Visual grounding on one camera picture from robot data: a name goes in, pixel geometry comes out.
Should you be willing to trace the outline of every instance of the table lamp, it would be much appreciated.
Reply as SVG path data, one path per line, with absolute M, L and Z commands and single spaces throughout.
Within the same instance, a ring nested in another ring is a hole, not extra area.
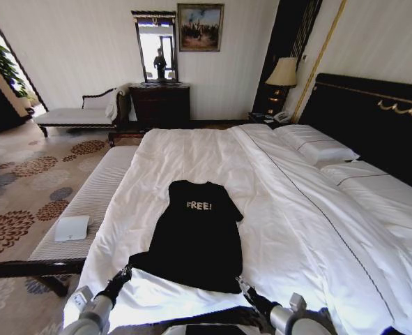
M 266 80 L 266 84 L 274 87 L 292 87 L 295 86 L 296 81 L 296 66 L 297 58 L 295 57 L 282 57 L 279 58 L 274 71 Z M 273 96 L 268 98 L 268 114 L 274 113 L 274 108 L 282 107 L 286 96 L 284 91 L 276 89 L 273 92 Z

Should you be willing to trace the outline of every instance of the black t-shirt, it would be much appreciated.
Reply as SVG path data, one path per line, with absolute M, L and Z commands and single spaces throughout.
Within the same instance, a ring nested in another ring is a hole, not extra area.
M 130 258 L 156 276 L 205 290 L 239 293 L 243 270 L 236 221 L 243 220 L 226 189 L 174 181 L 170 203 L 156 224 L 147 253 Z

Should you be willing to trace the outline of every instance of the mirror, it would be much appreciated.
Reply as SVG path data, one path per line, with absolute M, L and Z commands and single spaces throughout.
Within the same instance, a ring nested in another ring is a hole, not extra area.
M 135 11 L 145 82 L 178 82 L 176 12 Z

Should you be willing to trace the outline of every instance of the cushion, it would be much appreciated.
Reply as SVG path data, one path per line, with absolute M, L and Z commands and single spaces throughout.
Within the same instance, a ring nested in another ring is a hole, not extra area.
M 359 158 L 353 150 L 308 125 L 291 124 L 276 128 L 277 135 L 304 155 L 312 165 Z
M 105 109 L 59 108 L 50 110 L 33 120 L 37 124 L 113 124 L 112 120 L 105 116 Z
M 328 165 L 321 171 L 375 216 L 412 255 L 412 187 L 362 161 Z

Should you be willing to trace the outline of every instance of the floral rug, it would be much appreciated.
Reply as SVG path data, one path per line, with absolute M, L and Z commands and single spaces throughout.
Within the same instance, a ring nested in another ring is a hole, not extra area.
M 50 128 L 44 138 L 32 121 L 0 133 L 0 262 L 27 260 L 108 151 L 107 133 Z M 61 280 L 71 292 L 78 277 Z M 0 334 L 58 334 L 65 302 L 32 278 L 0 279 Z

